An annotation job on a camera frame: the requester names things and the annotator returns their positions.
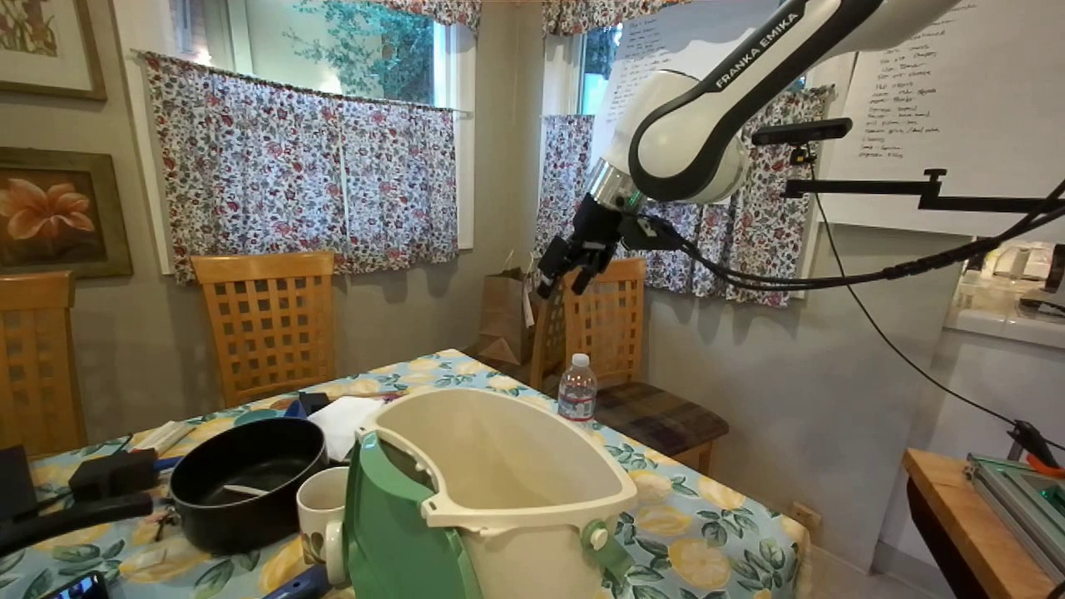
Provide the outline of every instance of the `floral tablecloth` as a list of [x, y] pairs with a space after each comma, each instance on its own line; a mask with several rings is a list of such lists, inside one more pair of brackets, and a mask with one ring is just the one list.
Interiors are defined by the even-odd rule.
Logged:
[[[516, 400], [544, 403], [534, 389], [444, 349], [408, 363], [333, 379], [311, 389], [330, 397], [420, 394], [439, 386], [495, 389]], [[226, 413], [197, 415], [197, 430], [167, 457], [183, 457], [197, 443], [262, 413], [285, 408], [292, 397], [246, 403]], [[736, 490], [706, 480], [605, 427], [592, 435], [616, 457], [640, 485], [640, 505], [623, 514], [617, 543], [631, 556], [631, 571], [616, 599], [787, 599], [807, 595], [807, 537], [797, 522], [767, 514]], [[71, 473], [93, 457], [108, 457], [135, 435], [119, 435], [75, 451], [34, 464], [38, 496], [62, 491]], [[160, 515], [122, 518], [37, 543], [0, 556], [0, 595], [37, 599], [75, 571], [100, 569], [117, 599], [168, 595], [237, 595], [254, 599], [284, 587], [303, 569], [299, 538], [284, 538], [260, 551], [213, 560], [194, 550], [177, 525]]]

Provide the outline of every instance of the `water bottle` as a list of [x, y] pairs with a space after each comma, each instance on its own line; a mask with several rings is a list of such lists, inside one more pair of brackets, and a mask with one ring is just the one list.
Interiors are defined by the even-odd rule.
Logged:
[[559, 415], [589, 423], [595, 415], [597, 379], [589, 352], [572, 352], [568, 369], [559, 379]]

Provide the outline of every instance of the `framed picture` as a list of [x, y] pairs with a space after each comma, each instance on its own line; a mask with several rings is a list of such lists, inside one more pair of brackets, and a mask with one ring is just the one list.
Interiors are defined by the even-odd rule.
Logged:
[[25, 268], [133, 273], [106, 152], [0, 146], [0, 273]]
[[0, 0], [0, 92], [106, 100], [89, 0]]

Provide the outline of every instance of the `frying pan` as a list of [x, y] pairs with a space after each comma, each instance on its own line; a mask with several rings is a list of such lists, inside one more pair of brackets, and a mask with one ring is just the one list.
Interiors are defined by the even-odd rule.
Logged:
[[323, 430], [260, 420], [200, 443], [168, 476], [179, 529], [213, 556], [250, 551], [299, 529], [297, 490], [325, 465]]

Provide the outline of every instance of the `robotic arm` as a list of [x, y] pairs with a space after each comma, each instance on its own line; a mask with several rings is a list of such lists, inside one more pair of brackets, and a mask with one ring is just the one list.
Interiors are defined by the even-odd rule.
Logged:
[[579, 268], [572, 288], [602, 273], [625, 212], [652, 200], [717, 200], [744, 171], [739, 129], [812, 62], [845, 51], [908, 39], [957, 0], [785, 0], [706, 81], [663, 73], [629, 105], [592, 171], [572, 234], [540, 255], [540, 294]]

